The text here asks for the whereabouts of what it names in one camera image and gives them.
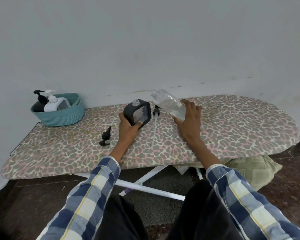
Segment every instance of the ironing board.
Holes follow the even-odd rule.
[[[188,100],[202,106],[201,138],[221,161],[279,153],[298,139],[296,122],[265,101],[236,95]],[[86,109],[82,120],[74,125],[47,127],[38,123],[11,153],[1,175],[6,179],[31,179],[90,172],[116,145],[118,114],[125,105]],[[101,134],[112,123],[111,145],[101,147]],[[153,131],[154,118],[139,130],[120,161],[121,169],[160,166],[159,170],[167,165],[197,162],[168,113],[160,112],[151,148]]]

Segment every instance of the clear plastic bottle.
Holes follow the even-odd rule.
[[[186,107],[175,96],[168,93],[164,89],[160,89],[159,91],[152,90],[151,96],[153,97],[153,102],[160,108],[167,111],[172,116],[179,118],[180,120],[185,120]]]

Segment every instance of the teal basket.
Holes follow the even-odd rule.
[[[37,116],[46,126],[64,126],[77,123],[84,116],[84,106],[77,93],[62,93],[55,94],[57,98],[66,98],[69,101],[70,107],[53,112],[31,112]]]

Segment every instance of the shirt sleeve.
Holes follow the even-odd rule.
[[[300,240],[300,229],[235,169],[212,165],[206,177],[244,239]]]
[[[64,207],[48,223],[37,240],[94,239],[119,174],[119,164],[113,157],[102,158],[90,177],[70,191]]]

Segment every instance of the right hand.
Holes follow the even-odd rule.
[[[191,146],[201,140],[201,106],[194,102],[182,99],[185,105],[185,120],[181,121],[173,117],[184,140]]]

